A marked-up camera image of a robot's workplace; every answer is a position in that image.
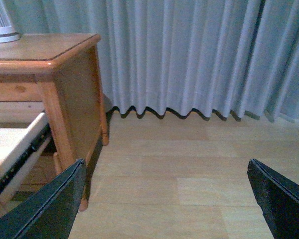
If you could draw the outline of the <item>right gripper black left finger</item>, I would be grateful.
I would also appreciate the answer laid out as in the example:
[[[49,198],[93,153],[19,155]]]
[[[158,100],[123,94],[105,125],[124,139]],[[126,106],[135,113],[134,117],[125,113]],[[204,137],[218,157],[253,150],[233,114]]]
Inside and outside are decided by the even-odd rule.
[[[66,239],[81,203],[86,163],[74,164],[0,218],[0,239]]]

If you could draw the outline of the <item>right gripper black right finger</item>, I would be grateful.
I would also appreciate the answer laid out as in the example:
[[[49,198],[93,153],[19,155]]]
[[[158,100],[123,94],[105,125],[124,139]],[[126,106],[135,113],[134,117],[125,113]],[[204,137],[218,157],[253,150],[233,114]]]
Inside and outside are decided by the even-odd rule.
[[[247,175],[273,237],[299,239],[299,185],[256,159]]]

